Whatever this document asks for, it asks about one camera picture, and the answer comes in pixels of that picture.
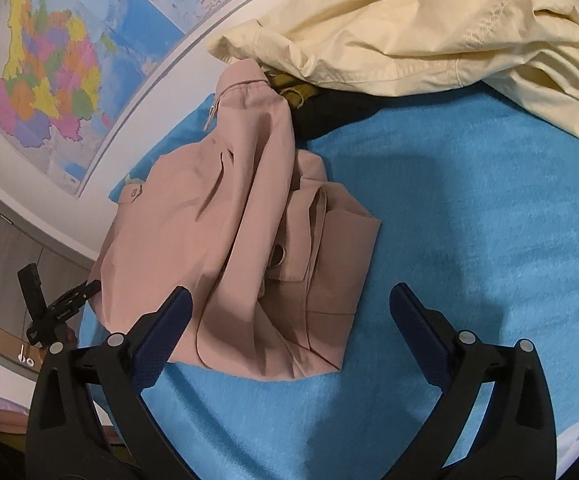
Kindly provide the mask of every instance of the map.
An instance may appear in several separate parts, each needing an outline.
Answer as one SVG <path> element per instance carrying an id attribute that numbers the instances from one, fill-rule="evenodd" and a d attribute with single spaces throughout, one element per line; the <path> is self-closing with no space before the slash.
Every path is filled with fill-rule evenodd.
<path id="1" fill-rule="evenodd" d="M 78 196 L 145 79 L 231 0 L 0 0 L 0 134 Z"/>

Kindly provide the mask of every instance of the mustard yellow fabric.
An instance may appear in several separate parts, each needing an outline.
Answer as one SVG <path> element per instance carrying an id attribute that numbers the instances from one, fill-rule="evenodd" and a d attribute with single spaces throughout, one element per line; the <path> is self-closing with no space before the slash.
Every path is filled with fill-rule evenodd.
<path id="1" fill-rule="evenodd" d="M 381 96 L 483 80 L 579 137 L 577 0 L 287 0 L 208 50 Z"/>

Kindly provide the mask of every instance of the pink garment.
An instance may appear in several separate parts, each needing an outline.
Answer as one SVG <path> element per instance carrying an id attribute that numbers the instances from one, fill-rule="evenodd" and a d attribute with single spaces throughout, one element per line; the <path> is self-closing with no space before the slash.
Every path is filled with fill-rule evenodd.
<path id="1" fill-rule="evenodd" d="M 126 333 L 183 285 L 194 312 L 171 361 L 257 380 L 338 371 L 380 222 L 295 150 L 255 61 L 228 67 L 216 95 L 214 131 L 123 189 L 90 303 Z"/>

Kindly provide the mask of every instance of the map of china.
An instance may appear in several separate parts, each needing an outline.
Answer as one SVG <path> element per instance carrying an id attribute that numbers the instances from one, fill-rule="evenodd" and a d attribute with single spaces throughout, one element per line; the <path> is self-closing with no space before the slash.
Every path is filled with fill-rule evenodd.
<path id="1" fill-rule="evenodd" d="M 0 77 L 0 126 L 26 148 L 51 139 L 53 125 L 81 140 L 81 120 L 98 109 L 101 70 L 86 26 L 70 10 L 48 13 L 40 0 L 9 0 L 12 33 Z"/>

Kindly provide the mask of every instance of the blue gripper pad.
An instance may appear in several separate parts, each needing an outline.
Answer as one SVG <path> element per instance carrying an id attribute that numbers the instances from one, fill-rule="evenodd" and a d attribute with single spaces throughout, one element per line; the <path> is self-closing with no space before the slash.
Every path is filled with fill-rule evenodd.
<path id="1" fill-rule="evenodd" d="M 186 288 L 177 286 L 158 311 L 141 316 L 137 321 L 128 334 L 138 339 L 131 350 L 130 373 L 130 381 L 137 392 L 156 384 L 191 319 L 192 295 Z"/>
<path id="2" fill-rule="evenodd" d="M 392 289 L 389 311 L 427 382 L 446 393 L 452 382 L 452 326 L 439 312 L 427 310 L 405 283 Z"/>

